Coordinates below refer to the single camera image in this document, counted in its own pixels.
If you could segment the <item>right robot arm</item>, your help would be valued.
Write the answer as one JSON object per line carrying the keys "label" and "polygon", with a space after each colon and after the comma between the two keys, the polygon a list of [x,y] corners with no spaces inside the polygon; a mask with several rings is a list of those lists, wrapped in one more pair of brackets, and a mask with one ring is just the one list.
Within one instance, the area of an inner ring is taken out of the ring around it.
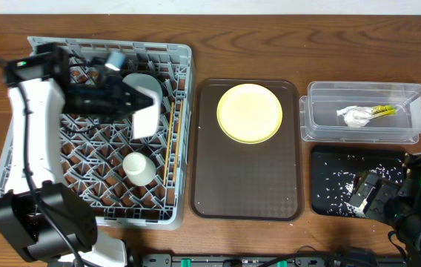
{"label": "right robot arm", "polygon": [[395,183],[370,171],[354,180],[349,204],[362,209],[364,217],[392,227],[388,237],[407,266],[421,266],[421,154],[405,154],[403,181]]}

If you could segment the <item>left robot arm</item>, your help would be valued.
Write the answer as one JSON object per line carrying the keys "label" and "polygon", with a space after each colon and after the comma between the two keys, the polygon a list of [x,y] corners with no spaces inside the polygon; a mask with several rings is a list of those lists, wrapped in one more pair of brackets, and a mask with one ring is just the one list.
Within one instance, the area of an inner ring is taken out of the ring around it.
{"label": "left robot arm", "polygon": [[127,57],[79,58],[97,69],[99,82],[72,82],[71,54],[55,42],[32,56],[0,61],[13,111],[10,175],[0,196],[0,233],[27,262],[73,266],[126,266],[122,240],[99,231],[90,205],[73,192],[60,161],[63,113],[94,116],[105,123],[131,119],[133,137],[156,133],[162,89],[149,75],[122,75]]}

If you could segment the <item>green snack wrapper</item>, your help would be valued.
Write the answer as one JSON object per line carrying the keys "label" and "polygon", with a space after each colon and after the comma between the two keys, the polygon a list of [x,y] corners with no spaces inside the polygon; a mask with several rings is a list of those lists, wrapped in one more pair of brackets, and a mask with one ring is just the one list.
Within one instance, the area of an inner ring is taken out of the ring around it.
{"label": "green snack wrapper", "polygon": [[383,116],[392,116],[396,113],[396,108],[392,105],[378,105],[371,108],[371,116],[369,119],[372,120]]}

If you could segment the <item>light blue bowl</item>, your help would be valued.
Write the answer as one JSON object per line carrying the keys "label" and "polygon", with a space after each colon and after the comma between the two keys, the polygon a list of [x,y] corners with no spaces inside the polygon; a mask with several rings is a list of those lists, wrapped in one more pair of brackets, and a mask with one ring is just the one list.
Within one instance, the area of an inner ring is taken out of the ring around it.
{"label": "light blue bowl", "polygon": [[156,92],[160,98],[163,96],[162,88],[158,80],[149,74],[131,73],[123,78],[123,82],[135,89],[144,88],[152,90]]}

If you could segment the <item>yellow plate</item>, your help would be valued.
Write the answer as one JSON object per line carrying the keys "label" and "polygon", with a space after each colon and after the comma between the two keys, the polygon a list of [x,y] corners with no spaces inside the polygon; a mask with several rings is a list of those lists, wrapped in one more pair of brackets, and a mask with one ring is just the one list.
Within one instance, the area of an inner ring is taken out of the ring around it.
{"label": "yellow plate", "polygon": [[240,84],[227,90],[216,108],[221,130],[232,140],[257,144],[273,137],[282,119],[282,104],[270,89],[257,84]]}

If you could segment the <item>white tissue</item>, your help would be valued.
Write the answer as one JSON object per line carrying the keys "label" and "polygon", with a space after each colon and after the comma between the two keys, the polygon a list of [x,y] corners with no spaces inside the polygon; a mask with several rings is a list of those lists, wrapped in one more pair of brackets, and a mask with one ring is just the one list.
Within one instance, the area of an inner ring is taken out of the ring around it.
{"label": "white tissue", "polygon": [[344,123],[351,128],[360,128],[368,124],[373,116],[373,108],[348,106],[337,111],[337,116],[342,116]]}

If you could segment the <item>white cup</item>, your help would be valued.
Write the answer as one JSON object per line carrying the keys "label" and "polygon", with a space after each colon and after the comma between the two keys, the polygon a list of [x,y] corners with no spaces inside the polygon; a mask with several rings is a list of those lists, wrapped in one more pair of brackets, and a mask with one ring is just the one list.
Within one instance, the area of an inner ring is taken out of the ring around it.
{"label": "white cup", "polygon": [[154,162],[138,152],[128,154],[122,162],[122,167],[130,182],[137,186],[148,185],[156,175]]}

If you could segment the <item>wooden chopstick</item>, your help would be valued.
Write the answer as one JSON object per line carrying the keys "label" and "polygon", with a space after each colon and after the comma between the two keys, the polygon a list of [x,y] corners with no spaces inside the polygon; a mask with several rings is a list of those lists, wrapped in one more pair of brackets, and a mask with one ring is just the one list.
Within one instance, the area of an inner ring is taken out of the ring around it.
{"label": "wooden chopstick", "polygon": [[169,121],[169,126],[168,126],[168,137],[167,137],[167,146],[166,146],[166,154],[165,154],[165,169],[164,169],[164,177],[163,177],[163,184],[164,186],[167,185],[167,180],[168,180],[168,163],[169,163],[169,158],[170,158],[170,144],[171,144],[171,137],[172,137],[172,133],[173,133],[173,119],[174,119],[174,106],[175,106],[175,102],[171,103],[171,107],[170,107],[170,121]]}
{"label": "wooden chopstick", "polygon": [[177,168],[178,168],[178,163],[179,163],[179,139],[181,136],[183,105],[184,105],[184,100],[180,102],[180,106],[179,106],[179,120],[178,120],[178,130],[177,130],[177,138],[176,138],[175,162],[174,162],[174,167],[173,167],[173,184],[176,183]]}

